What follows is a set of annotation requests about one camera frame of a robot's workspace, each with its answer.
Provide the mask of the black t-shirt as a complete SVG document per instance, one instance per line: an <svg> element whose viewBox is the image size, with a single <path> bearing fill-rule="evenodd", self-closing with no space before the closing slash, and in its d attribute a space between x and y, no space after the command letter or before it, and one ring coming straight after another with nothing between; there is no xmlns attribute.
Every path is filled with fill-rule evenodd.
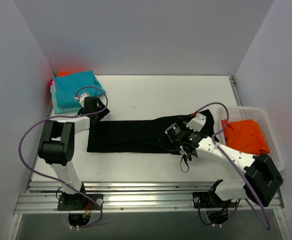
<svg viewBox="0 0 292 240"><path fill-rule="evenodd" d="M143 153L179 155L164 131L178 123L182 128L193 118L188 115L163 116L153 120L100 121L91 126L89 153Z"/></svg>

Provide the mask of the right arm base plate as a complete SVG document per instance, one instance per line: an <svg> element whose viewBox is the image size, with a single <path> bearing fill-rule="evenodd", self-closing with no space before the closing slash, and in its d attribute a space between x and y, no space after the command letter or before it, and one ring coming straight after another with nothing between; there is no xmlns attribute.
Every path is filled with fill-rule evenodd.
<svg viewBox="0 0 292 240"><path fill-rule="evenodd" d="M225 207L234 208L237 206L236 201L223 201L216 196L210 196L207 191L193 192L192 200L194 208L198 209L223 209Z"/></svg>

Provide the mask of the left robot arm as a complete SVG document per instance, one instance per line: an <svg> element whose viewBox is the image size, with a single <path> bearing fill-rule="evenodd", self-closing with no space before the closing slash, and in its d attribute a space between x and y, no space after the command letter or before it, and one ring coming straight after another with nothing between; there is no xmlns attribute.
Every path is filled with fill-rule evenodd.
<svg viewBox="0 0 292 240"><path fill-rule="evenodd" d="M75 135L87 131L103 119L110 110L97 97L81 96L81 109L75 118L47 120L38 146L38 156L56 173L61 184L64 202L76 210L86 206L87 197L83 182L79 179L72 158L75 151Z"/></svg>

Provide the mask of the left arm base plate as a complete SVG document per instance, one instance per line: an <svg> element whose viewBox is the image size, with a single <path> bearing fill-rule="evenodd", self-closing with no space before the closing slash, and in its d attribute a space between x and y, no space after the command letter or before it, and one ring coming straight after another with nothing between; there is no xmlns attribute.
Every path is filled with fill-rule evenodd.
<svg viewBox="0 0 292 240"><path fill-rule="evenodd" d="M98 205L92 203L89 210L99 210L99 207L103 205L103 194L88 194ZM86 206L90 203L86 197L80 194L66 194L62 193L58 200L58 211L81 211L86 210Z"/></svg>

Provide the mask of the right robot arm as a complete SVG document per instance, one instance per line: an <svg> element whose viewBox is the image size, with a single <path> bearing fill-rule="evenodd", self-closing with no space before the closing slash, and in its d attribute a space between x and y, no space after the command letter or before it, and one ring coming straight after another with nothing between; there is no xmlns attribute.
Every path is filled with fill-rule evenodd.
<svg viewBox="0 0 292 240"><path fill-rule="evenodd" d="M208 193L208 202L220 206L232 199L249 199L268 207L284 180L271 157L244 153L220 144L188 124L173 123L165 130L185 159L191 157L211 160L239 174L238 180L217 180Z"/></svg>

